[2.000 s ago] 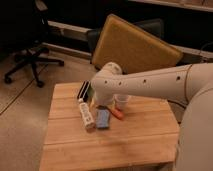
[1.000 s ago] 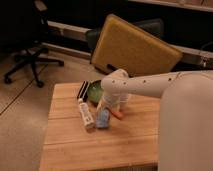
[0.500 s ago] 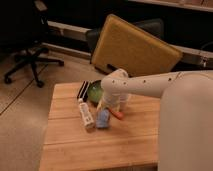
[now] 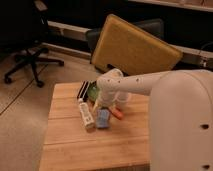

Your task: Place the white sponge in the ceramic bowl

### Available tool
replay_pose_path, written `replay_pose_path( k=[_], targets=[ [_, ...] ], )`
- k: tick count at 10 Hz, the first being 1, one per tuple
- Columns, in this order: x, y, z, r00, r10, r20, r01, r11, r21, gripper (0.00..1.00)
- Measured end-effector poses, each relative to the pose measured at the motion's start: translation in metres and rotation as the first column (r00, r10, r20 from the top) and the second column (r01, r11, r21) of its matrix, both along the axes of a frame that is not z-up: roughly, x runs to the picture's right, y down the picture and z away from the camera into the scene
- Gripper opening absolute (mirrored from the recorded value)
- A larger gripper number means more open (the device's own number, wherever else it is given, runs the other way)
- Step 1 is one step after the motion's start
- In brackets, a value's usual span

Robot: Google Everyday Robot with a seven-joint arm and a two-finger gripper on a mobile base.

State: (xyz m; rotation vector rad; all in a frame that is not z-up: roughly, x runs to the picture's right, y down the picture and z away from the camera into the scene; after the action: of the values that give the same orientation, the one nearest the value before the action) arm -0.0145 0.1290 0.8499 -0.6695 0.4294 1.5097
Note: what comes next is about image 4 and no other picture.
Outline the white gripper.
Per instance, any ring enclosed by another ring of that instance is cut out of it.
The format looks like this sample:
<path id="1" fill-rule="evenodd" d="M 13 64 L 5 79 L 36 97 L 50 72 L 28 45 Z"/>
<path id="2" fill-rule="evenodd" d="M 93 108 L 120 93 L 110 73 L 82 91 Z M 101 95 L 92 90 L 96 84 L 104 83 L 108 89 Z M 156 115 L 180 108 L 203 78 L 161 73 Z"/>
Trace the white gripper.
<path id="1" fill-rule="evenodd" d="M 98 101 L 95 101 L 93 106 L 93 113 L 95 113 L 100 106 L 108 107 L 111 106 L 115 101 L 116 91 L 109 91 L 109 90 L 100 90 L 98 94 Z M 111 112 L 115 113 L 115 108 L 110 107 Z"/>

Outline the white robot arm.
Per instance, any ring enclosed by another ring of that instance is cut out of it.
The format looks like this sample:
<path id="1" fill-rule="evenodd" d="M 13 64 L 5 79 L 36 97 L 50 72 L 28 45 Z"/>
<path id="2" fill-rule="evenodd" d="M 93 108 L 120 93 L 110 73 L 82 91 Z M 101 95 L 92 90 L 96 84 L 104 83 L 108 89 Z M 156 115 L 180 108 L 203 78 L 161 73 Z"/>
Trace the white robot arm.
<path id="1" fill-rule="evenodd" d="M 117 92 L 149 97 L 150 171 L 213 171 L 213 72 L 174 70 L 97 79 L 98 101 Z"/>

